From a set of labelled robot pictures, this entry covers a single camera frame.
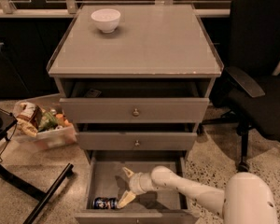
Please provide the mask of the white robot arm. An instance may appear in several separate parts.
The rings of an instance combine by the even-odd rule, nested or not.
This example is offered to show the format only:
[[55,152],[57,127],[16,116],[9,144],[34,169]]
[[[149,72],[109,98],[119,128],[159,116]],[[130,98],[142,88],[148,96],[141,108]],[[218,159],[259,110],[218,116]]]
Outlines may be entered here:
[[[255,128],[263,137],[280,141],[280,61],[270,75],[259,74],[272,62],[243,53],[234,58],[216,89],[215,103],[229,105],[239,116],[241,128]],[[124,172],[130,178],[130,189],[123,193],[119,208],[149,191],[175,189],[222,217],[224,224],[277,224],[271,190],[261,178],[248,172],[239,171],[224,190],[188,180],[164,166],[148,173],[128,168]]]

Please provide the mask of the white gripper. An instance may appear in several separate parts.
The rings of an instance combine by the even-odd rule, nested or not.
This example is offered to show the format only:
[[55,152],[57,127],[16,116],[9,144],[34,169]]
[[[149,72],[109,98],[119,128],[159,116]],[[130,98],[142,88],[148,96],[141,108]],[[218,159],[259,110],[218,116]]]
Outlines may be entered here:
[[127,167],[122,168],[124,174],[128,178],[129,181],[129,188],[130,190],[126,190],[121,198],[118,200],[117,208],[121,209],[125,207],[127,204],[131,203],[135,198],[136,195],[142,195],[149,191],[154,190],[154,186],[152,183],[152,179],[150,173],[134,173]]

